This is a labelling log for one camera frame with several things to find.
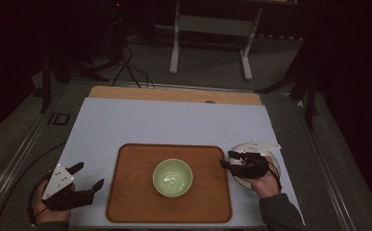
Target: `dark background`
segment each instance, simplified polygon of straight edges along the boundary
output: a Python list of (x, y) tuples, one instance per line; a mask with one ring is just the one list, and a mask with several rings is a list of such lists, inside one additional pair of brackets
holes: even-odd
[[(90, 63), (93, 55), (108, 55), (106, 37), (116, 20), (112, 14), (115, 3), (0, 2), (0, 122), (35, 90), (31, 76), (41, 71), (44, 39), (75, 60)], [(146, 37), (153, 37), (155, 24), (173, 25), (172, 0), (120, 3), (118, 19), (135, 25)], [(192, 1), (183, 9), (194, 14), (252, 16), (247, 9), (235, 12), (221, 4), (209, 8)], [(372, 0), (327, 1), (316, 11), (285, 5), (267, 9), (259, 34), (306, 38), (287, 75), (309, 66), (320, 70), (317, 89), (324, 94), (372, 192)]]

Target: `bowl rim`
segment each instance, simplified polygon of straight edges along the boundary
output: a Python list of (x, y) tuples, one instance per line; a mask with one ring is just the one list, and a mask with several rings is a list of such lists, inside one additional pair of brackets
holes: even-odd
[[(166, 162), (172, 162), (172, 161), (180, 162), (180, 163), (182, 163), (183, 165), (185, 165), (186, 168), (189, 170), (189, 173), (190, 173), (190, 175), (191, 175), (189, 185), (188, 185), (188, 187), (185, 189), (185, 191), (182, 192), (182, 193), (180, 193), (180, 194), (175, 194), (175, 195), (172, 195), (172, 194), (166, 194), (166, 193), (160, 191), (160, 190), (156, 187), (156, 182), (155, 182), (156, 170), (157, 170), (157, 169), (158, 169), (158, 168), (159, 168), (163, 163), (166, 163)], [(180, 160), (180, 159), (176, 159), (176, 158), (170, 158), (170, 159), (166, 159), (166, 160), (164, 160), (164, 161), (161, 161), (161, 162), (160, 162), (160, 163), (155, 167), (155, 169), (154, 169), (154, 171), (153, 171), (153, 175), (152, 175), (153, 186), (155, 187), (156, 191), (159, 192), (160, 194), (164, 195), (164, 196), (167, 196), (167, 197), (178, 197), (178, 196), (180, 196), (180, 195), (183, 195), (184, 193), (186, 193), (186, 192), (189, 190), (189, 188), (191, 188), (191, 185), (192, 185), (193, 180), (194, 180), (194, 175), (192, 174), (192, 169), (191, 169), (191, 167), (190, 167), (190, 166), (189, 166), (185, 161)]]

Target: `white table top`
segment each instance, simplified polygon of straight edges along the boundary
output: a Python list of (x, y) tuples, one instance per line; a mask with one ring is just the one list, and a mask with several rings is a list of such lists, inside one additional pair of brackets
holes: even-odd
[[(92, 205), (72, 212), (71, 226), (82, 227), (258, 227), (264, 226), (258, 196), (229, 174), (233, 216), (227, 223), (111, 223), (106, 208), (117, 157), (125, 143), (215, 145), (224, 153), (248, 141), (278, 143), (264, 106), (86, 98), (60, 158), (65, 167), (85, 162), (76, 190), (105, 178)], [(283, 193), (299, 209), (281, 151)]]

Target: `gray sleeve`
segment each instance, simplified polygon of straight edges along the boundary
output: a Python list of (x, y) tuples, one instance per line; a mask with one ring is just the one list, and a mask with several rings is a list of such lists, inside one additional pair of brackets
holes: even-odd
[(299, 211), (285, 193), (260, 199), (260, 212), (271, 231), (305, 230)]
[(53, 221), (44, 222), (37, 226), (37, 231), (67, 231), (69, 222), (67, 221)]

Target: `wooden tray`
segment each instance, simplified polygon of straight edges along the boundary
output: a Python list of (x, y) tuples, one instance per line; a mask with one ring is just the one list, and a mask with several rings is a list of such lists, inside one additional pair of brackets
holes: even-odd
[[(155, 167), (180, 159), (192, 169), (191, 188), (165, 197), (153, 186)], [(119, 149), (107, 218), (115, 223), (223, 223), (232, 216), (224, 159), (216, 146), (128, 143)]]

